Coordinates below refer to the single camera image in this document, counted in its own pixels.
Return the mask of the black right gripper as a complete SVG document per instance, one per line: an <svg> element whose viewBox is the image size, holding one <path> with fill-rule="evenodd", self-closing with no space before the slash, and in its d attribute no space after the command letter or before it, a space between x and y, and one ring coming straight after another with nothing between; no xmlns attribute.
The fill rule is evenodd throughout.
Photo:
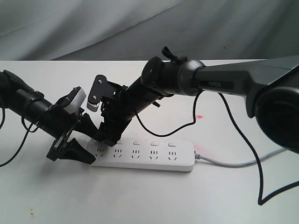
<svg viewBox="0 0 299 224"><path fill-rule="evenodd" d="M113 147L121 139L121 135L131 122L125 112L125 105L120 99L121 91L125 88L110 82L104 75L97 75L94 79L89 95L94 94L101 98L98 110L104 122L93 134L93 139Z"/></svg>

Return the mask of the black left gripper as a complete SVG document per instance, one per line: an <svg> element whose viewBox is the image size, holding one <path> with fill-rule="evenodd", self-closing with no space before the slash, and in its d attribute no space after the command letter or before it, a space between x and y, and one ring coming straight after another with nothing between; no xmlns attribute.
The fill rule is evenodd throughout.
<svg viewBox="0 0 299 224"><path fill-rule="evenodd" d="M90 165L95 162L95 157L75 138L71 141L68 138L76 128L77 132L94 139L98 129L89 114L82 114L84 110L81 107L73 114L65 111L63 106L69 102L69 96L67 94L59 98L38 120L37 126L55 138L46 157L52 161L73 160Z"/></svg>

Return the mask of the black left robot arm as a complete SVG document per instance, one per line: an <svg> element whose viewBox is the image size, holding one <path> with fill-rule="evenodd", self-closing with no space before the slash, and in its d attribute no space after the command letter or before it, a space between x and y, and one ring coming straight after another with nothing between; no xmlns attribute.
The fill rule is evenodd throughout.
<svg viewBox="0 0 299 224"><path fill-rule="evenodd" d="M20 115L21 122L30 122L55 140L47 158L55 161L74 160L85 164L95 162L95 157L82 147L76 139L68 141L73 131L93 137L97 127L81 107L86 94L75 87L52 104L44 94L34 90L14 73L0 73L0 106Z"/></svg>

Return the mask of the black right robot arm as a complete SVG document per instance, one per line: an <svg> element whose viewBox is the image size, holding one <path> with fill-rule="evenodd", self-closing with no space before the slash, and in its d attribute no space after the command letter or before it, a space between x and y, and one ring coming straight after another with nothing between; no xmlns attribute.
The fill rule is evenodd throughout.
<svg viewBox="0 0 299 224"><path fill-rule="evenodd" d="M208 66L185 56L151 58L130 86L119 85L97 75L87 107L101 110L103 122L93 134L114 146L136 113L157 100L174 95L196 96L213 91L243 97L248 117L255 118L262 132L274 143L299 151L299 58Z"/></svg>

